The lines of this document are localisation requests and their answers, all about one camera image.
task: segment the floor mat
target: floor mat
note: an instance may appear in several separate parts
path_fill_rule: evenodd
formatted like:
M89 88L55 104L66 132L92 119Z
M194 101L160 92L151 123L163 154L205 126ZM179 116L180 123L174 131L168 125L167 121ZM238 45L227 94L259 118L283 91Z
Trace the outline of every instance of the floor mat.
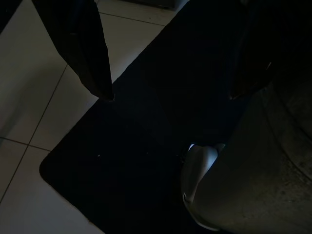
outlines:
M244 26L232 0L192 0L40 166L106 234L210 233L181 202L180 154L226 142L248 100L229 100Z

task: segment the floor tile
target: floor tile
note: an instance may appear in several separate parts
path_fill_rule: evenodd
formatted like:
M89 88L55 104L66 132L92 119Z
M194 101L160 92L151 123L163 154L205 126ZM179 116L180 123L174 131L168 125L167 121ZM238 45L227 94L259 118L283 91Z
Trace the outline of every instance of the floor tile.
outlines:
M0 233L102 234L40 177L39 165L47 154L27 149L0 204Z
M101 19L115 81L163 26L108 15ZM67 67L31 145L52 150L96 100Z
M0 34L0 137L29 142L65 66L23 0Z
M177 0L175 10L162 9L122 0L99 0L98 10L109 15L167 25L188 0Z
M26 145L0 138L0 200L25 149Z

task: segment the white tile floor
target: white tile floor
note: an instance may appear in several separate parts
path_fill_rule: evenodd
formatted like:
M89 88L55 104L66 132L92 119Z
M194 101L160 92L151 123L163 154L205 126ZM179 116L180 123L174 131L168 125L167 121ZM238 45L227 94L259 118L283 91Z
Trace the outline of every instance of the white tile floor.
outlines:
M175 11L99 0L113 81ZM31 0L0 34L0 233L102 233L39 176L39 165L97 98L54 48Z

